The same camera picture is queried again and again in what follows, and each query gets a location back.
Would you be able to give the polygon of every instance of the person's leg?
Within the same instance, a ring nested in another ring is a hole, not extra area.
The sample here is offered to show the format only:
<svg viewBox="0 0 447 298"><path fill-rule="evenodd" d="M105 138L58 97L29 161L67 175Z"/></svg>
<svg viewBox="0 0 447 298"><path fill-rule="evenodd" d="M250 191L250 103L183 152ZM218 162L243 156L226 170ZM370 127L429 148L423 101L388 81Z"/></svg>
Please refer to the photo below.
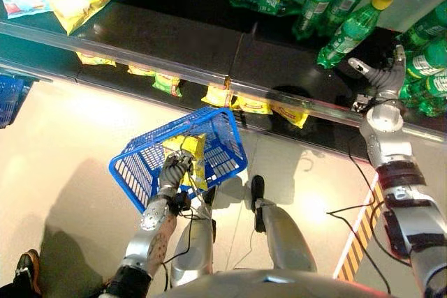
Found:
<svg viewBox="0 0 447 298"><path fill-rule="evenodd" d="M15 277L11 284L0 288L0 297L41 297L37 284L39 274L39 256L31 249L20 256L15 269Z"/></svg>
<svg viewBox="0 0 447 298"><path fill-rule="evenodd" d="M267 234L274 268L316 272L314 257L295 221L286 211L263 196L264 180L261 176L255 176L251 181L251 197L256 231Z"/></svg>

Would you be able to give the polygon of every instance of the plastic basket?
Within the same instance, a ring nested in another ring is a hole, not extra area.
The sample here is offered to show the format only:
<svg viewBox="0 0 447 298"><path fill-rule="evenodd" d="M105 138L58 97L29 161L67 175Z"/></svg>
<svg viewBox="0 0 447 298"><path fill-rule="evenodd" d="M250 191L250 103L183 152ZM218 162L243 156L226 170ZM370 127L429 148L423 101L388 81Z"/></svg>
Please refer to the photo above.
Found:
<svg viewBox="0 0 447 298"><path fill-rule="evenodd" d="M0 128L12 124L29 87L21 78L0 75Z"/></svg>
<svg viewBox="0 0 447 298"><path fill-rule="evenodd" d="M230 110L204 107L160 128L132 139L109 164L109 171L140 212L158 192L158 176L164 163L161 143L176 135L206 134L205 178L208 188L220 184L247 167L237 126ZM190 198L191 188L182 186Z"/></svg>

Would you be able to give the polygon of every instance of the yellow black warning stripe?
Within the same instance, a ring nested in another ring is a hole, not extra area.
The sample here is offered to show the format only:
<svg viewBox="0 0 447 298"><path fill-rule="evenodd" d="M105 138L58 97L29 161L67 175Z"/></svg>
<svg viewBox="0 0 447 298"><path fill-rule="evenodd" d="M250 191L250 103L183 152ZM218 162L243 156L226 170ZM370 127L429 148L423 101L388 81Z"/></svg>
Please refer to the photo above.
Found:
<svg viewBox="0 0 447 298"><path fill-rule="evenodd" d="M372 231L369 226L369 219L371 218L372 210L377 205L377 202L381 202L383 200L383 195L380 189L379 183L376 183L373 190L377 201L374 204L366 206L365 211L362 214L362 218L360 219L360 224L357 229L357 235L362 242L362 245L366 248L368 242L371 239ZM372 227L377 224L377 220L381 214L380 209L377 209L374 213L374 217L372 219ZM358 240L354 237L351 242L351 246L349 247L348 253L343 261L343 265L339 270L337 275L338 279L342 279L343 281L354 281L354 276L360 266L360 262L363 259L363 251L358 243Z"/></svg>

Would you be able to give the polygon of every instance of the robotic arm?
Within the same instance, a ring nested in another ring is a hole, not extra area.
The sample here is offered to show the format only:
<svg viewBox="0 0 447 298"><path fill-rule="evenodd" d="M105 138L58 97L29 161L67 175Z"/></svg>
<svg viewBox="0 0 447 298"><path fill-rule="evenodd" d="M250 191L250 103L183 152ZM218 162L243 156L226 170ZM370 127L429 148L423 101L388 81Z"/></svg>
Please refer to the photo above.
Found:
<svg viewBox="0 0 447 298"><path fill-rule="evenodd" d="M387 211L391 251L409 259L424 297L447 295L447 225L402 131L399 90L405 76L405 54L397 46L390 70L370 68L358 59L349 64L376 86L376 104L360 125L371 164L379 175Z"/></svg>
<svg viewBox="0 0 447 298"><path fill-rule="evenodd" d="M126 255L101 298L146 297L150 282L165 259L177 215L191 204L186 193L177 193L177 189L191 168L192 158L185 150L167 157L159 176L159 192L150 198L139 230L129 242Z"/></svg>

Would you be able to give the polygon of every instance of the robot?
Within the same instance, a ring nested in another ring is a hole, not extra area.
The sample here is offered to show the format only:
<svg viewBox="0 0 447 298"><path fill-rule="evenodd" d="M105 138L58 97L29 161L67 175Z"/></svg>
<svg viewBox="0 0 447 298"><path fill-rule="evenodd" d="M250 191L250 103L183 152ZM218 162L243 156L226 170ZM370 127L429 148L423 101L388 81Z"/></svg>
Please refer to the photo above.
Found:
<svg viewBox="0 0 447 298"><path fill-rule="evenodd" d="M424 297L447 297L446 220L427 194L411 144L402 131L398 96L405 74L403 47L397 46L394 64L388 70L370 68L358 59L349 59L349 64L377 88L360 133L379 176L392 252L409 260ZM191 159L186 151L166 159L159 192L149 201L139 230L101 298L146 297L155 273L165 266L177 215L189 208L186 193L177 190ZM175 254L180 255L171 264L172 290L160 297L391 297L362 285L319 276L299 228L283 209L263 198L263 188L262 177L254 177L251 205L256 231L267 235L274 269L212 273L212 196L208 196L197 211L197 220L191 220L177 245Z"/></svg>

